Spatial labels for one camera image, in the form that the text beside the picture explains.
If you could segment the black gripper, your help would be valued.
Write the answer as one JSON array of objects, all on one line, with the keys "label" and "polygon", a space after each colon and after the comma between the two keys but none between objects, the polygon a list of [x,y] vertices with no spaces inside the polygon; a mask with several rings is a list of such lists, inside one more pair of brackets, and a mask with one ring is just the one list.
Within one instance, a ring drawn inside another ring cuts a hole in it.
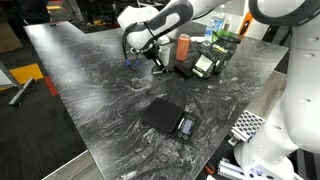
[{"label": "black gripper", "polygon": [[160,58],[158,57],[158,45],[153,45],[150,49],[144,51],[143,54],[148,60],[152,60],[158,66],[154,66],[151,69],[152,74],[162,74],[168,72],[168,69],[162,64]]}]

